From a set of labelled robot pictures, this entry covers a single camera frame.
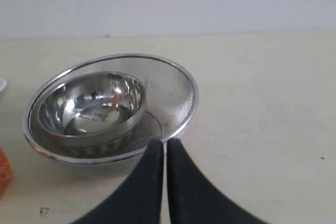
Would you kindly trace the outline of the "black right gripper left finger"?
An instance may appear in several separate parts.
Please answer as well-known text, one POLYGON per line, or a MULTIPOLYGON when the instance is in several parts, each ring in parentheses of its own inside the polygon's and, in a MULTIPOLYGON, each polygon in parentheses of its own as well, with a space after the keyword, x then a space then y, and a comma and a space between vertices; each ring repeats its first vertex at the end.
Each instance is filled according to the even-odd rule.
POLYGON ((160 223, 162 188, 163 143, 151 140, 123 183, 74 223, 160 223))

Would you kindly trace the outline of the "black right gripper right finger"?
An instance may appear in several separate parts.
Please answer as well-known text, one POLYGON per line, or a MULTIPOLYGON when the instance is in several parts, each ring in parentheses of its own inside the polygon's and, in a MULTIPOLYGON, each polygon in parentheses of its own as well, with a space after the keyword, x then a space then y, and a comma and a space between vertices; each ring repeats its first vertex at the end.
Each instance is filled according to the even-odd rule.
POLYGON ((166 166, 171 223, 264 223, 219 191, 179 139, 167 142, 166 166))

